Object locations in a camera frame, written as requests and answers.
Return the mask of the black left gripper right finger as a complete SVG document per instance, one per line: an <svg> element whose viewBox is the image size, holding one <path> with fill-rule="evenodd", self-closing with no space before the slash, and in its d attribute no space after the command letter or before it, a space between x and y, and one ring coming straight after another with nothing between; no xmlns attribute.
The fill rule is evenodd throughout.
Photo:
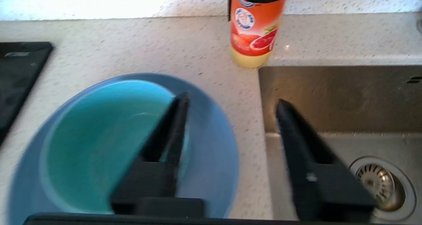
<svg viewBox="0 0 422 225"><path fill-rule="evenodd" d="M290 102L279 99L275 113L298 219L370 222L376 201L363 184Z"/></svg>

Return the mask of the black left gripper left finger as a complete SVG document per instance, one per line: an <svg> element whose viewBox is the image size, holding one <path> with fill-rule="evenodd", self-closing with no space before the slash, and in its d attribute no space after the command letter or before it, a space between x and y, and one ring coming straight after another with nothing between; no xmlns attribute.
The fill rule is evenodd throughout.
<svg viewBox="0 0 422 225"><path fill-rule="evenodd" d="M115 214L204 216L205 203L175 196L190 96L177 95L110 195Z"/></svg>

